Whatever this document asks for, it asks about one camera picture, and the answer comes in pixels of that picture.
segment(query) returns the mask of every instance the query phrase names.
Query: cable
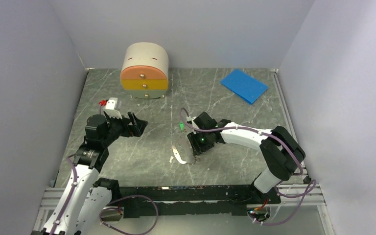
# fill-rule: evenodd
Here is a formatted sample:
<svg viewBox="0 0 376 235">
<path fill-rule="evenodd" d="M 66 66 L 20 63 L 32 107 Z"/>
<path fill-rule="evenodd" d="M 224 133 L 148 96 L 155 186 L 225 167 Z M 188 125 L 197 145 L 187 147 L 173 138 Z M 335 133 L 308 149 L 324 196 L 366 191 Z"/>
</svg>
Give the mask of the cable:
<svg viewBox="0 0 376 235">
<path fill-rule="evenodd" d="M 261 210 L 263 209 L 264 206 L 266 206 L 266 204 L 269 202 L 269 198 L 266 198 L 266 200 L 264 201 L 263 205 L 261 207 L 257 207 L 257 208 L 254 208 L 255 211 L 258 211 L 258 210 Z"/>
<path fill-rule="evenodd" d="M 287 192 L 289 192 L 289 190 L 293 187 L 293 186 L 295 186 L 296 184 L 292 184 L 287 190 L 286 190 L 286 193 Z M 278 212 L 280 211 L 280 208 L 282 207 L 282 205 L 280 204 L 278 207 L 277 207 L 277 209 L 276 209 L 276 211 L 275 211 L 275 214 L 272 216 L 271 215 L 271 213 L 272 213 L 272 208 L 271 207 L 269 207 L 269 209 L 270 209 L 270 218 L 269 218 L 269 220 L 268 221 L 272 221 L 272 220 L 274 220 L 275 219 L 275 217 L 276 217 L 276 215 L 278 214 Z"/>
<path fill-rule="evenodd" d="M 145 234 L 148 234 L 150 231 L 152 231 L 152 229 L 156 226 L 156 223 L 158 222 L 158 219 L 159 219 L 159 210 L 158 210 L 158 206 L 155 204 L 155 202 L 154 202 L 152 199 L 150 199 L 149 197 L 144 196 L 144 195 L 131 195 L 131 196 L 122 197 L 122 198 L 120 198 L 120 199 L 118 199 L 118 200 L 112 201 L 112 202 L 110 202 L 110 203 L 107 204 L 107 205 L 111 205 L 111 204 L 114 204 L 114 203 L 116 203 L 116 202 L 120 202 L 120 201 L 123 201 L 123 200 L 125 200 L 125 199 L 133 198 L 133 197 L 142 197 L 142 198 L 148 200 L 149 202 L 151 202 L 151 203 L 153 204 L 153 206 L 155 207 L 155 211 L 156 211 L 155 222 L 153 223 L 152 227 L 150 227 L 150 229 L 148 229 L 146 232 L 141 233 L 141 234 L 130 234 L 130 233 L 124 232 L 124 231 L 122 231 L 122 230 L 120 230 L 120 229 L 118 229 L 118 228 L 115 228 L 115 227 L 113 227 L 113 226 L 107 224 L 106 222 L 104 222 L 104 221 L 102 220 L 102 218 L 101 218 L 101 214 L 102 214 L 104 211 L 118 211 L 119 208 L 106 208 L 106 209 L 103 209 L 103 210 L 100 212 L 99 216 L 98 216 L 99 219 L 100 219 L 100 222 L 101 222 L 104 226 L 106 226 L 106 227 L 108 227 L 108 228 L 111 228 L 111 229 L 115 230 L 116 232 L 119 232 L 119 233 L 121 233 L 121 234 L 125 234 L 125 235 L 145 235 Z"/>
<path fill-rule="evenodd" d="M 290 155 L 290 157 L 292 158 L 292 160 L 295 162 L 296 166 L 298 167 L 299 169 L 299 173 L 296 173 L 296 174 L 293 174 L 293 175 L 303 175 L 303 168 L 301 166 L 301 163 L 298 161 L 298 159 L 296 158 L 296 156 L 293 154 L 293 152 L 290 150 L 290 148 L 286 145 L 286 143 L 284 143 L 282 140 L 280 140 L 278 137 L 272 135 L 272 134 L 269 134 L 269 133 L 265 133 L 265 132 L 259 132 L 258 130 L 254 129 L 254 128 L 251 128 L 251 127 L 247 127 L 247 126 L 231 126 L 231 127 L 221 127 L 221 128 L 215 128 L 215 129 L 210 129 L 210 130 L 202 130 L 202 129 L 199 129 L 199 128 L 195 128 L 193 127 L 192 125 L 188 124 L 188 122 L 186 121 L 186 119 L 184 119 L 184 117 L 182 116 L 182 112 L 185 112 L 185 114 L 189 117 L 189 112 L 185 109 L 185 108 L 181 108 L 180 109 L 180 112 L 179 112 L 179 117 L 181 118 L 181 121 L 187 126 L 189 127 L 190 129 L 194 130 L 194 131 L 197 131 L 197 132 L 215 132 L 215 131 L 223 131 L 223 130 L 232 130 L 232 129 L 240 129 L 240 130 L 248 130 L 248 131 L 252 131 L 252 132 L 255 132 L 257 134 L 261 134 L 261 135 L 264 135 L 264 136 L 267 136 L 267 137 L 270 137 L 274 140 L 276 140 L 277 142 L 279 142 L 282 147 L 288 152 L 288 154 Z M 266 225 L 266 226 L 276 226 L 276 225 L 280 225 L 280 224 L 284 224 L 286 223 L 287 221 L 289 221 L 295 214 L 296 212 L 298 211 L 298 209 L 301 207 L 301 204 L 305 198 L 305 196 L 310 193 L 314 188 L 316 187 L 316 180 L 312 180 L 306 187 L 305 191 L 302 193 L 302 194 L 298 194 L 298 195 L 294 195 L 294 196 L 287 196 L 283 193 L 280 193 L 277 188 L 275 187 L 277 193 L 281 196 L 284 196 L 284 197 L 287 197 L 287 198 L 297 198 L 297 197 L 302 197 L 300 202 L 298 203 L 298 205 L 296 206 L 295 210 L 292 212 L 292 214 L 287 218 L 285 219 L 284 221 L 281 221 L 281 222 L 278 222 L 278 223 L 270 223 L 270 224 L 267 224 L 267 223 L 262 223 L 262 225 Z"/>
<path fill-rule="evenodd" d="M 306 187 L 305 191 L 311 191 L 313 188 L 315 188 L 316 186 L 316 180 L 312 180 Z M 293 212 L 289 215 L 288 218 L 286 218 L 285 220 L 281 221 L 281 222 L 277 222 L 277 223 L 261 223 L 261 225 L 265 225 L 265 226 L 277 226 L 277 225 L 281 225 L 281 224 L 284 224 L 286 223 L 287 221 L 289 221 L 295 214 L 296 212 L 298 212 L 299 208 L 301 207 L 301 204 L 302 202 L 304 201 L 304 198 L 305 198 L 306 194 L 302 196 L 301 200 L 299 201 L 299 203 L 297 204 L 296 208 L 293 210 Z"/>
<path fill-rule="evenodd" d="M 57 215 L 55 221 L 53 222 L 53 225 L 52 225 L 51 231 L 49 232 L 49 235 L 53 235 L 53 234 L 54 234 L 55 229 L 57 228 L 57 225 L 58 225 L 56 222 L 57 222 L 57 221 L 60 221 L 61 217 L 63 216 L 64 211 L 66 210 L 67 205 L 69 204 L 69 202 L 70 202 L 70 200 L 71 200 L 72 194 L 74 193 L 74 189 L 75 189 L 75 187 L 77 186 L 77 170 L 75 169 L 74 164 L 73 164 L 72 161 L 70 160 L 70 158 L 71 158 L 72 156 L 74 156 L 74 155 L 75 155 L 75 153 L 74 153 L 74 154 L 71 154 L 71 155 L 68 155 L 68 156 L 66 157 L 67 162 L 69 162 L 69 164 L 70 164 L 70 166 L 71 166 L 71 170 L 72 170 L 72 174 L 73 174 L 73 183 L 72 183 L 72 185 L 71 185 L 70 192 L 69 192 L 69 194 L 67 195 L 67 198 L 66 198 L 66 200 L 65 200 L 65 202 L 64 202 L 64 204 L 63 204 L 63 206 L 62 206 L 61 209 L 60 209 L 60 212 L 58 213 L 58 215 Z"/>
</svg>

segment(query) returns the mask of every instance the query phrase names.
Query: marble table surface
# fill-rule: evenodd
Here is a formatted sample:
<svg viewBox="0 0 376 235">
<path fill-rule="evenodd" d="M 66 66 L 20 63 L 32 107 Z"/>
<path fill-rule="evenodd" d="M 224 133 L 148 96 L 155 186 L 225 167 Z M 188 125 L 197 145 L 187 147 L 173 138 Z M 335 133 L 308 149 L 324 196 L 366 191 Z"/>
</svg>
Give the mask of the marble table surface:
<svg viewBox="0 0 376 235">
<path fill-rule="evenodd" d="M 120 137 L 110 147 L 100 177 L 117 179 L 121 186 L 182 186 L 250 184 L 266 167 L 260 151 L 234 144 L 218 144 L 199 156 L 195 164 L 180 164 L 173 156 L 174 145 L 181 158 L 193 162 L 186 135 L 181 131 L 181 107 L 191 116 L 203 111 L 220 121 L 260 129 L 286 126 L 280 95 L 269 69 L 243 69 L 269 89 L 252 105 L 220 84 L 233 69 L 169 69 L 169 89 L 163 99 L 132 98 L 120 85 L 120 70 L 90 70 L 84 85 L 65 156 L 74 153 L 83 141 L 86 120 L 97 114 L 98 102 L 110 97 L 122 100 L 121 112 L 135 113 L 147 120 L 141 138 Z M 70 175 L 66 161 L 60 166 L 56 187 L 65 187 Z M 301 184 L 292 177 L 285 183 Z"/>
</svg>

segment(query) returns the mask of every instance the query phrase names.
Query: blue mat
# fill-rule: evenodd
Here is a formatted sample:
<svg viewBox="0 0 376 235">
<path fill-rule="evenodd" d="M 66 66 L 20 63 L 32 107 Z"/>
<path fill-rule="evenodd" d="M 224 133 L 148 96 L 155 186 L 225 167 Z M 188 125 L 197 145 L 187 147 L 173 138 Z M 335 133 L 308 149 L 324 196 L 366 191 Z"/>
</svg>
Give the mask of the blue mat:
<svg viewBox="0 0 376 235">
<path fill-rule="evenodd" d="M 268 88 L 268 86 L 255 80 L 240 70 L 234 70 L 221 81 L 225 87 L 243 98 L 247 103 L 253 104 Z"/>
</svg>

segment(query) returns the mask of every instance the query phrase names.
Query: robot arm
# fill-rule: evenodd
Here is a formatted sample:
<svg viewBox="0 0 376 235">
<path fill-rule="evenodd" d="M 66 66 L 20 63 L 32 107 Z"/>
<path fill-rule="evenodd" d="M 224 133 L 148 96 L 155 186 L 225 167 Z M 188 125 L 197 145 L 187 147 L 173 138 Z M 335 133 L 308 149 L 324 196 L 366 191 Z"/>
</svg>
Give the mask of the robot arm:
<svg viewBox="0 0 376 235">
<path fill-rule="evenodd" d="M 228 128 L 211 132 L 192 132 L 188 134 L 194 156 L 199 155 L 212 147 L 215 143 L 235 143 L 252 149 L 262 151 L 267 168 L 252 183 L 254 187 L 261 193 L 267 193 L 271 188 L 280 181 L 289 180 L 297 169 L 297 165 L 285 148 L 280 148 L 281 144 L 268 135 L 275 136 L 283 141 L 292 151 L 298 162 L 302 162 L 305 158 L 305 152 L 296 143 L 288 131 L 281 126 L 277 126 L 273 130 L 256 129 L 238 125 L 230 120 L 223 119 L 217 123 L 206 112 L 201 113 L 192 120 L 193 126 L 197 126 L 202 130 L 212 130 L 216 128 Z"/>
<path fill-rule="evenodd" d="M 128 112 L 129 118 L 122 116 L 117 101 L 110 98 L 103 109 L 104 115 L 87 119 L 86 135 L 75 154 L 74 170 L 66 189 L 43 230 L 33 231 L 32 235 L 84 235 L 98 216 L 94 211 L 101 211 L 111 200 L 121 197 L 117 180 L 97 180 L 109 156 L 107 148 L 120 136 L 140 137 L 148 122 L 137 119 L 132 112 Z"/>
</svg>

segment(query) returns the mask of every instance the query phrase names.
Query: white enclosure wall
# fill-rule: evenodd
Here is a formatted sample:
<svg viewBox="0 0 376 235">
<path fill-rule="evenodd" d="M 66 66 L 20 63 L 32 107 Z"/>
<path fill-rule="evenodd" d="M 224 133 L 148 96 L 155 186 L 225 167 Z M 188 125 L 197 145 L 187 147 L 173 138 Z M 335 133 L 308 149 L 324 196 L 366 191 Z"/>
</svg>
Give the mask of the white enclosure wall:
<svg viewBox="0 0 376 235">
<path fill-rule="evenodd" d="M 135 42 L 171 67 L 278 68 L 314 0 L 52 0 L 88 68 L 121 68 Z"/>
<path fill-rule="evenodd" d="M 0 0 L 0 235 L 31 233 L 85 75 L 49 2 Z"/>
<path fill-rule="evenodd" d="M 317 0 L 280 67 L 338 235 L 376 235 L 376 0 Z"/>
</svg>

